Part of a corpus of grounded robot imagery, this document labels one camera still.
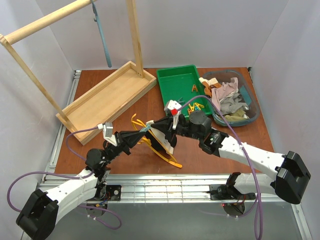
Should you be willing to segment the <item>black underwear beige waistband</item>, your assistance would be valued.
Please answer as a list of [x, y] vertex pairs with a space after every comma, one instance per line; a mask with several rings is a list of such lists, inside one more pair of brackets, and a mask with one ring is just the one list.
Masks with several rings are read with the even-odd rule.
[[167, 154], [174, 153], [174, 147], [171, 147], [169, 142], [165, 139], [166, 132], [161, 132], [155, 128], [151, 127], [154, 120], [148, 121], [146, 124], [150, 126], [151, 133], [154, 135], [155, 140], [161, 145], [161, 147], [166, 151]]

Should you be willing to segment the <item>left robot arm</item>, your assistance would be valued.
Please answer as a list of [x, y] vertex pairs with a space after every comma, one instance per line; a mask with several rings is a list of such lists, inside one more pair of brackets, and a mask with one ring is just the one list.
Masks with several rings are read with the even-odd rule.
[[35, 190], [20, 211], [16, 224], [33, 240], [46, 239], [56, 223], [70, 211], [87, 200], [105, 197], [105, 182], [110, 173], [107, 165], [121, 153], [130, 155], [130, 149], [145, 134], [142, 130], [116, 132], [104, 141], [102, 149], [90, 149], [85, 169], [55, 188]]

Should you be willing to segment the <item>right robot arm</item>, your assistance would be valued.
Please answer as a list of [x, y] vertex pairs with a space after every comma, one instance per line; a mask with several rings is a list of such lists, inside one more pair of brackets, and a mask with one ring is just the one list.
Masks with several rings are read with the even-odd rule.
[[252, 165], [259, 174], [231, 173], [225, 184], [209, 188], [211, 198], [236, 200], [244, 196], [254, 198], [256, 193], [276, 195], [290, 204], [300, 204], [311, 174], [298, 153], [287, 154], [266, 151], [238, 141], [212, 127], [212, 121], [201, 111], [168, 115], [150, 120], [150, 129], [165, 146], [174, 148], [177, 136], [196, 139], [207, 154]]

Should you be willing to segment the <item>teal clothespin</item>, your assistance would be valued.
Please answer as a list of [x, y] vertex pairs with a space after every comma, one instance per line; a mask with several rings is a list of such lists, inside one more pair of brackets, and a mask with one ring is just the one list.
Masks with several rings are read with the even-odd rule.
[[143, 127], [140, 132], [147, 132], [151, 127], [149, 125]]

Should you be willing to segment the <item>yellow plastic hanger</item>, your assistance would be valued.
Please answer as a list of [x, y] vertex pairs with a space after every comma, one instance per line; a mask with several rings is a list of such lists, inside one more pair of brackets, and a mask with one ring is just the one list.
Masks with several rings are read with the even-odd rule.
[[[135, 130], [141, 130], [142, 128], [149, 126], [147, 123], [144, 123], [140, 119], [136, 118], [136, 113], [134, 113], [130, 119], [131, 125]], [[173, 154], [166, 153], [166, 151], [162, 148], [162, 146], [156, 141], [154, 135], [149, 129], [145, 136], [139, 141], [141, 144], [146, 144], [158, 157], [167, 162], [168, 164], [181, 169], [183, 167], [182, 164], [178, 163]]]

